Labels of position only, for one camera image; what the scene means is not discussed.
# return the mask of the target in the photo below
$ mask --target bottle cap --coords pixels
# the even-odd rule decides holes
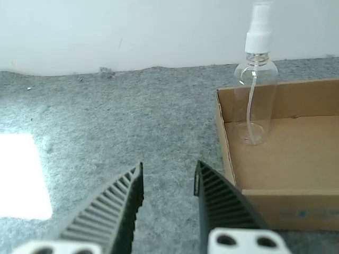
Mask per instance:
[[[262,54],[270,52],[271,29],[269,17],[271,2],[259,2],[253,5],[252,21],[246,36],[245,52]]]

